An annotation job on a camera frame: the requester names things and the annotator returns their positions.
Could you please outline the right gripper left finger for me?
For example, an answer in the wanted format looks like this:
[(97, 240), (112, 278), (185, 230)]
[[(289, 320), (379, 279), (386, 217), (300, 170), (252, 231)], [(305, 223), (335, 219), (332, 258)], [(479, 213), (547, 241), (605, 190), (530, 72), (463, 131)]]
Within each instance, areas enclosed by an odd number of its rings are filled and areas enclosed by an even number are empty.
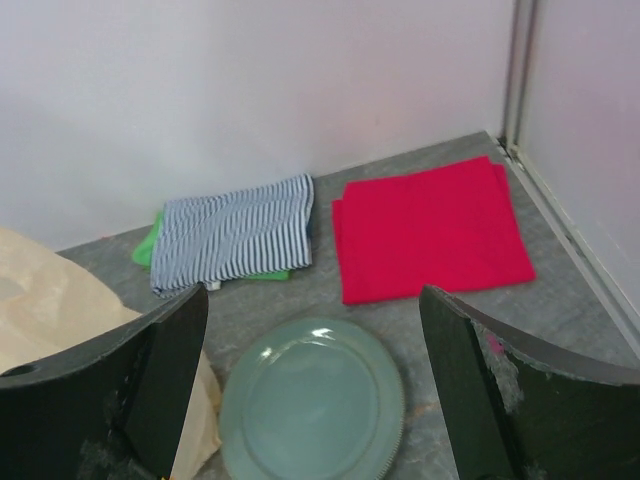
[(4, 479), (165, 479), (208, 316), (193, 287), (102, 335), (1, 376)]

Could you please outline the beige plastic bag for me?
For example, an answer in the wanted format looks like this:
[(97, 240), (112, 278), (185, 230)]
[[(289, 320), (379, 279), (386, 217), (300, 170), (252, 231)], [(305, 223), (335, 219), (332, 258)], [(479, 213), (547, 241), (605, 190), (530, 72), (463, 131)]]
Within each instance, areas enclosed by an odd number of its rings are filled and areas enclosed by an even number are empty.
[[(12, 230), (1, 229), (1, 371), (39, 360), (140, 314), (89, 271)], [(219, 450), (222, 400), (200, 355), (171, 477), (193, 479)]]

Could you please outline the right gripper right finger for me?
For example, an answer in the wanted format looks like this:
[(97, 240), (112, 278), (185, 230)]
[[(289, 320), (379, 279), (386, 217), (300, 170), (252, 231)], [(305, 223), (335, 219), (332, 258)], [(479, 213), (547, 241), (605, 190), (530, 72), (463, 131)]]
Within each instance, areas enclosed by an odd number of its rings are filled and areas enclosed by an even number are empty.
[(558, 347), (432, 286), (419, 297), (462, 479), (636, 479), (639, 372)]

